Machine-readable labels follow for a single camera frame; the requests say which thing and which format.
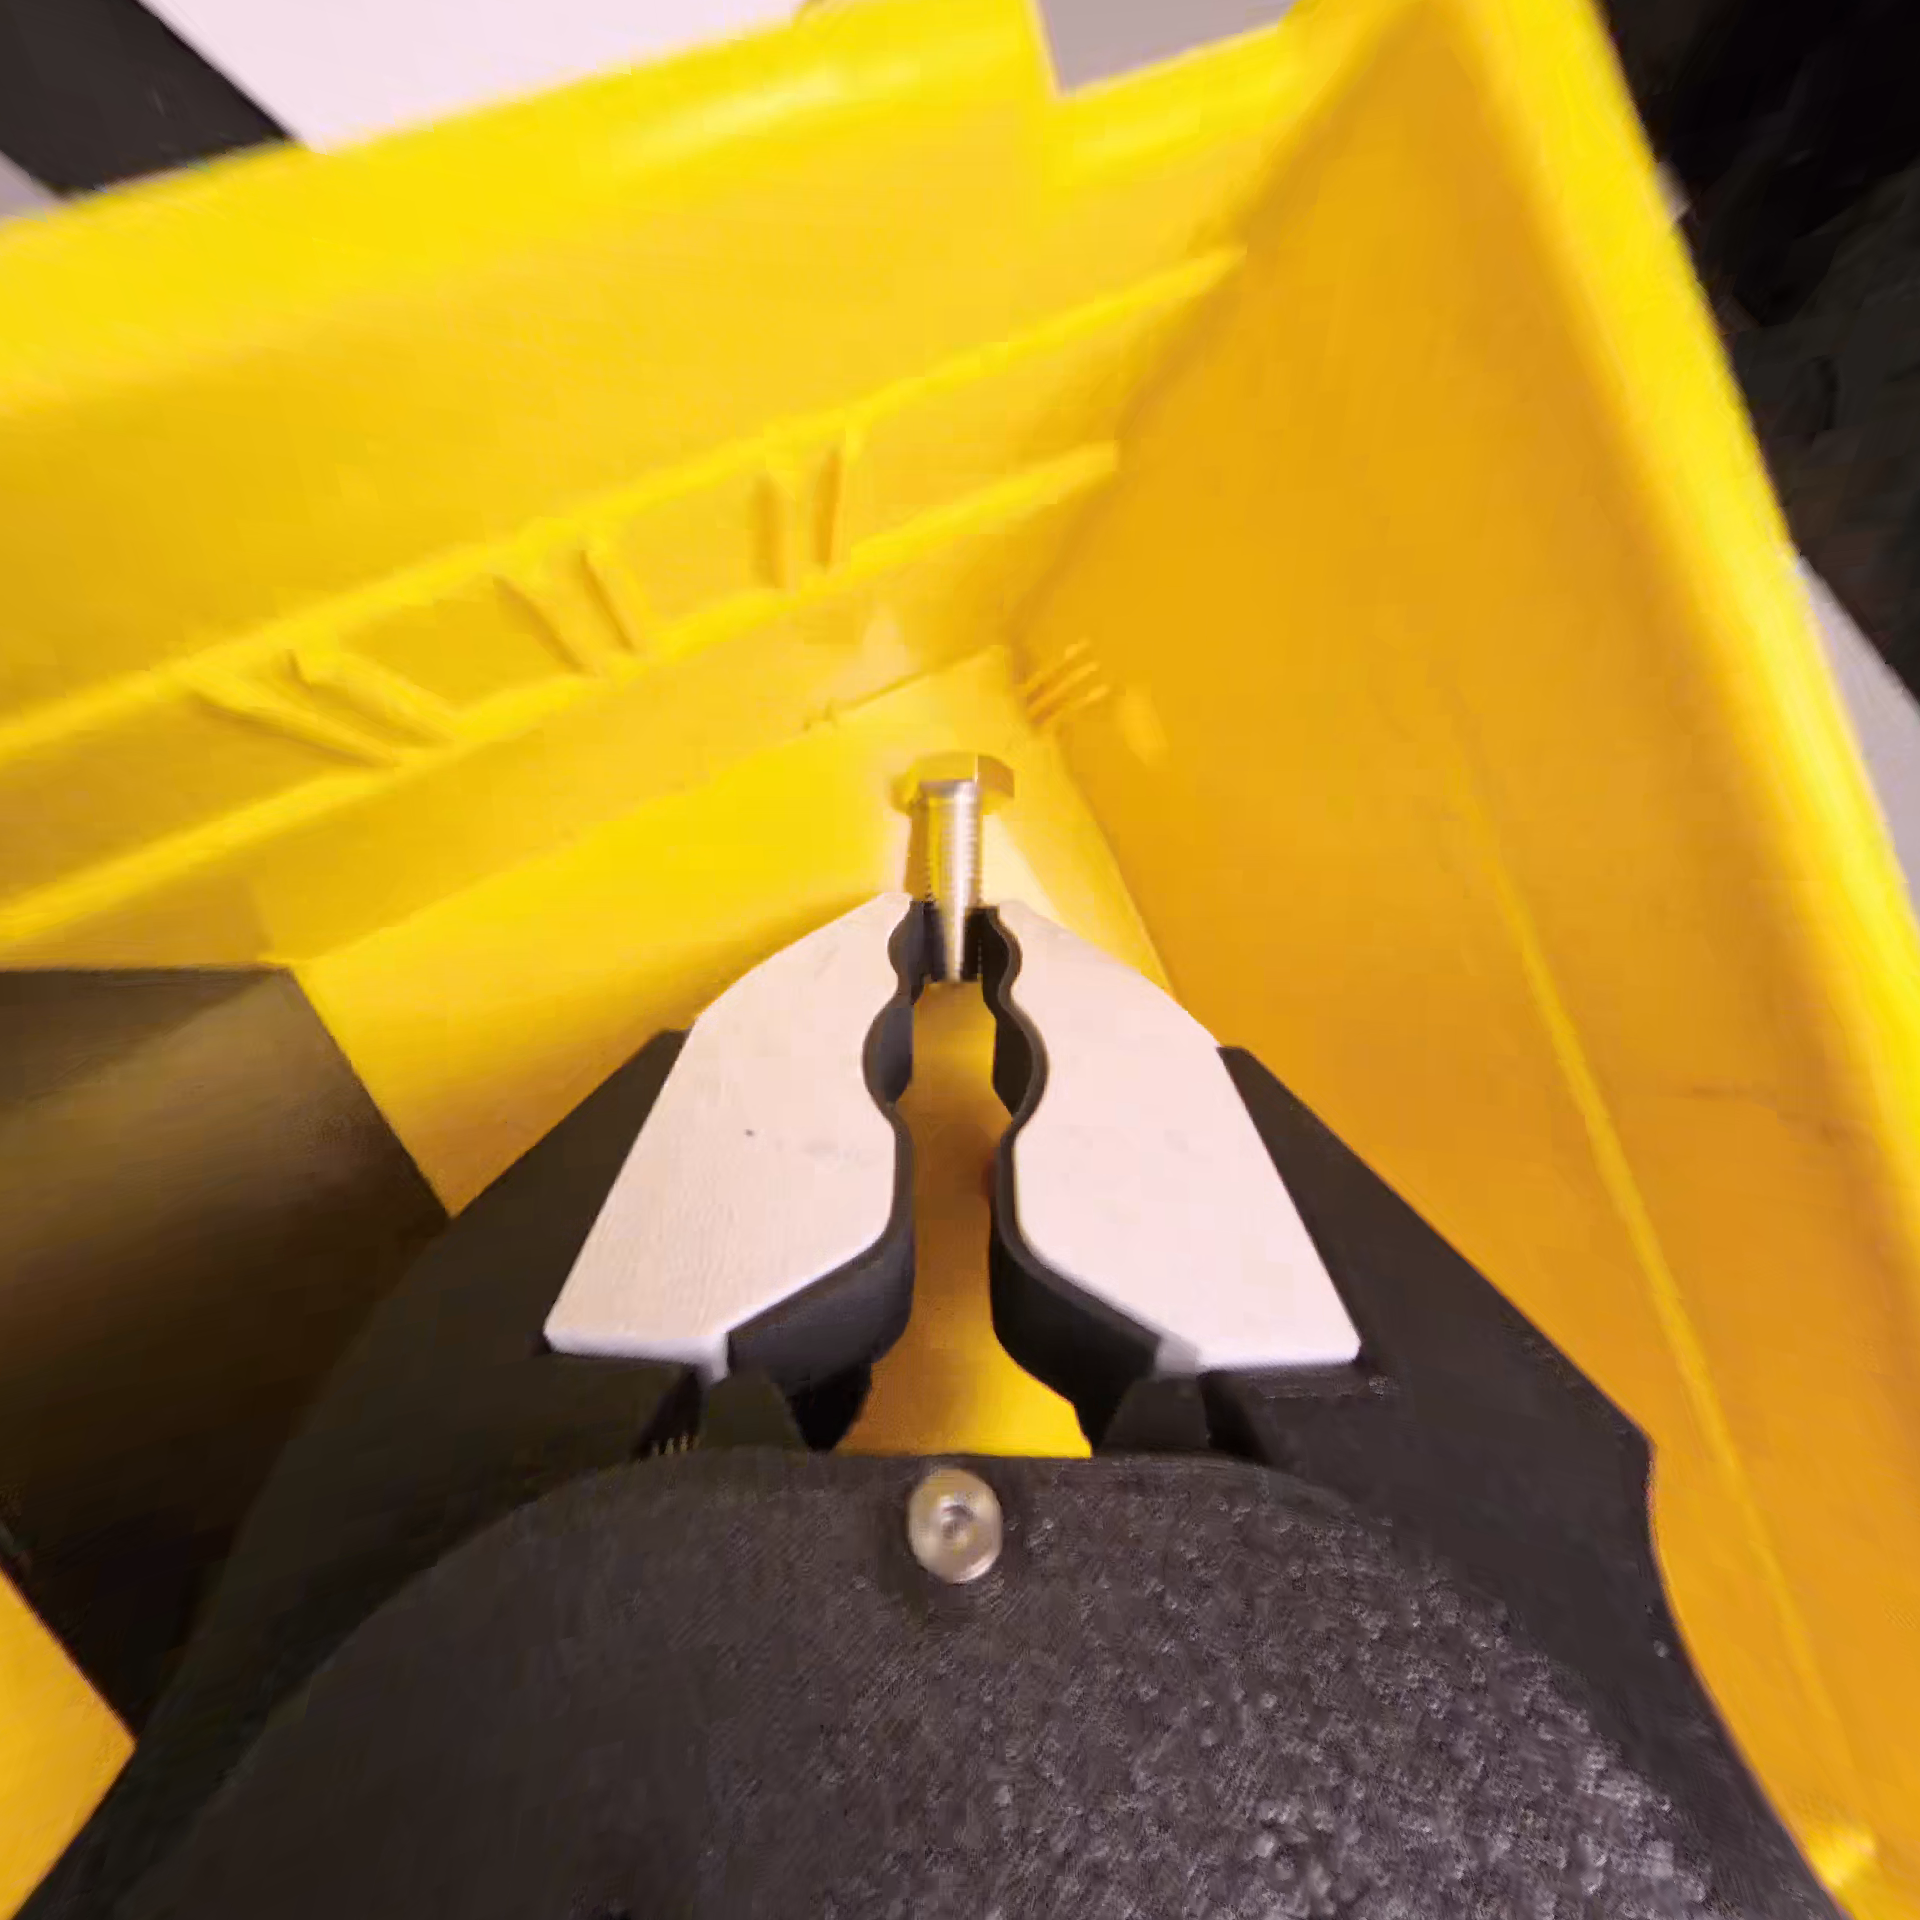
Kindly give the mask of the yellow plastic bin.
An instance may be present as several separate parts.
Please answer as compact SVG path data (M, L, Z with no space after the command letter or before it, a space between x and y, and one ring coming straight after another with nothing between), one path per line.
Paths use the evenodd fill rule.
M1048 55L3 223L3 1915L1915 1916L1915 914L1605 33ZM550 1351L876 896L846 1439ZM1220 1042L1351 1368L1089 1445L1000 1346L1004 902Z

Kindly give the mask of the silver hex bolt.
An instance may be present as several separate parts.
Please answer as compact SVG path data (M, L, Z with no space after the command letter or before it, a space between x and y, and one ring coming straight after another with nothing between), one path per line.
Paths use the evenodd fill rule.
M1014 791L1012 767L975 751L924 756L900 780L900 806L912 823L914 891L931 924L928 967L945 986L969 979L971 922L982 908L986 821L1014 798Z

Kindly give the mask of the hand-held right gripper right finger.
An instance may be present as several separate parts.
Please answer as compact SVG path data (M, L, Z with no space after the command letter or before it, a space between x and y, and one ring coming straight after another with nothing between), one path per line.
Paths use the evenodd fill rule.
M988 1297L1007 1357L1104 1445L1127 1396L1322 1383L1362 1336L1212 1033L1044 912L975 924L1005 1128Z

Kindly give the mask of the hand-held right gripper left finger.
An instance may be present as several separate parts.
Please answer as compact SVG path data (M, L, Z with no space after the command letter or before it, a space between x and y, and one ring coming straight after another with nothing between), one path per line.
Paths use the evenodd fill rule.
M677 1036L541 1324L553 1355L757 1377L840 1445L914 1302L920 904L876 895Z

